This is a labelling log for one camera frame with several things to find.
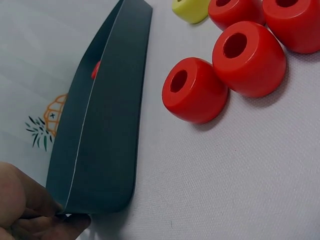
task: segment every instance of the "pineapple print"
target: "pineapple print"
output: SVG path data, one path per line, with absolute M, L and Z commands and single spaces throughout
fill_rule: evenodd
M 43 115 L 46 129 L 55 137 L 61 118 L 62 111 L 67 99 L 67 94 L 58 96 L 54 102 L 50 103 Z
M 57 135 L 57 129 L 61 118 L 62 111 L 67 99 L 67 94 L 58 96 L 52 103 L 50 103 L 43 119 L 40 117 L 32 118 L 29 116 L 30 122 L 25 122 L 26 130 L 32 134 L 33 144 L 38 148 L 44 147 L 47 151 L 48 143 L 53 143 L 53 138 Z

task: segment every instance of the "white tablecloth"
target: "white tablecloth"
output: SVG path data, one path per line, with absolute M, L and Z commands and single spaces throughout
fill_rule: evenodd
M 59 18 L 81 34 L 78 54 L 66 53 L 75 63 L 116 3 L 3 0 L 1 4 L 9 1 L 27 2 L 29 8 Z M 92 226 L 80 239 L 319 239 L 320 52 L 288 53 L 287 77 L 276 92 L 260 99 L 232 92 L 221 116 L 194 126 L 164 108 L 163 82 L 183 58 L 210 61 L 221 31 L 209 19 L 188 25 L 172 13 L 171 0 L 147 2 L 154 12 L 135 194 L 126 211 L 93 216 Z M 69 76 L 75 70 L 61 74 Z

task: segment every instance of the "yellow skateboard wheel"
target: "yellow skateboard wheel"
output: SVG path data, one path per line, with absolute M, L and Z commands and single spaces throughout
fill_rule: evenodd
M 210 0 L 173 0 L 172 11 L 190 24 L 200 23 L 208 16 Z

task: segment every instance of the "red urethane wheel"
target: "red urethane wheel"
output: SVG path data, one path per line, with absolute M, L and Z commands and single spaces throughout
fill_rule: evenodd
M 261 0 L 211 0 L 208 13 L 221 30 L 241 21 L 266 24 Z
M 210 63 L 189 57 L 170 71 L 163 85 L 162 101 L 176 117 L 204 124 L 222 111 L 228 92 Z
M 246 97 L 274 91 L 286 72 L 286 56 L 277 39 L 260 24 L 241 21 L 218 38 L 212 53 L 217 76 Z
M 319 0 L 263 0 L 262 7 L 267 25 L 289 50 L 320 50 Z
M 97 73 L 98 73 L 98 70 L 99 70 L 99 67 L 100 67 L 100 62 L 101 62 L 101 61 L 98 61 L 98 63 L 95 65 L 95 67 L 94 67 L 94 69 L 93 69 L 93 71 L 92 71 L 91 78 L 92 78 L 93 80 L 96 79 L 96 76 L 97 76 Z

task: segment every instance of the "hand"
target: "hand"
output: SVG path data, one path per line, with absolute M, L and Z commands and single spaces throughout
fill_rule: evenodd
M 0 240 L 75 240 L 90 218 L 55 216 L 61 210 L 44 187 L 0 162 Z

